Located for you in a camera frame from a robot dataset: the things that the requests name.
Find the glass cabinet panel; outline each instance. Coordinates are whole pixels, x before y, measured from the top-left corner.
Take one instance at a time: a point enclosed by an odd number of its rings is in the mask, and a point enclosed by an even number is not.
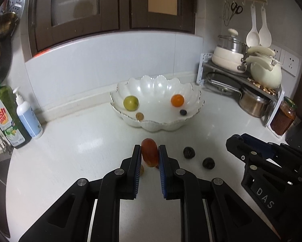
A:
[[[51,0],[52,26],[96,14],[99,14],[99,0]]]

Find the orange sticker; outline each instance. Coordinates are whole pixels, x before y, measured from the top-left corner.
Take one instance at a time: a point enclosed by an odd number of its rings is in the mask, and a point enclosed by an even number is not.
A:
[[[6,124],[8,122],[8,115],[5,108],[0,108],[0,124]]]

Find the hanging utensil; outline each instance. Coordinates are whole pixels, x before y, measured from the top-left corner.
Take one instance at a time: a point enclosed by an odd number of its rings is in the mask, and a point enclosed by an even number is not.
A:
[[[260,44],[261,46],[264,47],[270,47],[272,44],[272,36],[271,33],[269,31],[269,29],[267,28],[267,22],[266,22],[266,10],[264,8],[264,6],[261,7],[260,12],[262,14],[262,28],[259,31],[259,39],[260,39]]]
[[[225,26],[228,26],[230,20],[230,3],[228,1],[225,1],[223,17]]]
[[[259,46],[259,35],[256,28],[256,11],[254,4],[250,6],[250,11],[252,17],[252,29],[246,37],[246,44],[248,47]]]
[[[242,11],[243,11],[243,7],[241,5],[238,5],[236,2],[233,2],[230,6],[231,8],[231,11],[232,11],[232,14],[229,18],[229,21],[232,19],[232,17],[235,15],[235,14],[241,14]]]

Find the scalloped bowl rim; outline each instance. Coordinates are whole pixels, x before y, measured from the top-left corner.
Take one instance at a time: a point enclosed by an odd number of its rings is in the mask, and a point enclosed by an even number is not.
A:
[[[144,77],[148,77],[148,78],[150,78],[151,80],[155,80],[155,79],[157,79],[158,77],[163,77],[166,81],[171,81],[171,80],[173,80],[173,79],[176,79],[176,80],[179,81],[179,84],[183,85],[183,84],[180,82],[180,80],[179,80],[178,78],[175,78],[175,77],[174,77],[174,78],[172,78],[172,79],[167,79],[164,75],[158,75],[158,76],[155,77],[155,78],[152,78],[152,77],[150,77],[150,76],[148,76],[148,75],[144,75],[144,76],[142,76],[140,79],[135,79],[135,78],[130,78],[130,79],[134,79],[134,80],[136,80],[136,81],[140,81],[140,80],[142,80]],[[187,121],[187,120],[193,118],[196,114],[198,114],[198,113],[200,112],[200,109],[201,109],[201,108],[203,107],[203,105],[205,104],[205,101],[203,101],[203,102],[202,102],[202,105],[198,108],[197,112],[196,112],[194,115],[192,115],[192,116],[190,116],[190,117],[188,117],[188,118],[185,118],[185,119],[178,119],[178,120],[175,120],[175,121],[169,122],[169,123],[160,123],[160,122],[157,122],[157,121],[154,121],[154,120],[142,120],[142,121],[140,121],[140,120],[137,120],[136,118],[133,118],[133,117],[127,115],[127,114],[122,113],[120,110],[118,110],[118,109],[114,106],[114,100],[113,100],[113,97],[112,97],[112,93],[114,94],[114,93],[117,93],[117,92],[118,92],[118,85],[119,85],[119,84],[120,84],[120,83],[117,84],[117,86],[116,86],[116,91],[115,91],[115,92],[110,92],[110,97],[111,97],[111,100],[112,100],[111,103],[110,103],[111,106],[112,106],[113,109],[114,109],[116,112],[118,112],[120,115],[123,115],[123,116],[125,116],[125,117],[127,117],[127,118],[130,118],[130,119],[133,120],[134,122],[139,122],[140,124],[143,124],[143,123],[154,123],[154,124],[158,124],[158,125],[172,125],[172,124],[175,124],[175,123],[178,123],[178,122],[185,122],[185,121]],[[195,92],[192,83],[189,83],[189,84],[191,85],[192,91]],[[199,90],[199,92],[200,92],[200,95],[199,95],[199,100],[200,100],[200,99],[201,99],[201,96],[202,96],[202,93],[201,93],[201,90]]]

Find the metal shelf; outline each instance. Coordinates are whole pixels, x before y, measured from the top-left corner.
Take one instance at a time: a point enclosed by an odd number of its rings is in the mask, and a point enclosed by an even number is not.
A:
[[[203,63],[203,66],[204,67],[208,67],[208,68],[211,68],[217,72],[220,72],[242,84],[245,84],[247,86],[250,86],[251,88],[255,89],[256,91],[260,92],[261,94],[263,94],[264,96],[268,97],[269,99],[271,99],[273,102],[278,102],[279,100],[279,97],[281,96],[281,93],[282,93],[282,87],[281,85],[279,86],[279,88],[277,89],[277,95],[271,95],[271,94],[268,94],[266,93],[265,91],[261,90],[260,88],[258,88],[257,86],[253,85],[250,81],[247,80],[247,77],[243,77],[243,76],[240,76],[240,75],[236,75],[236,74],[232,74],[230,72],[227,72],[225,69],[215,65],[211,59],[208,60],[208,62],[206,63]]]

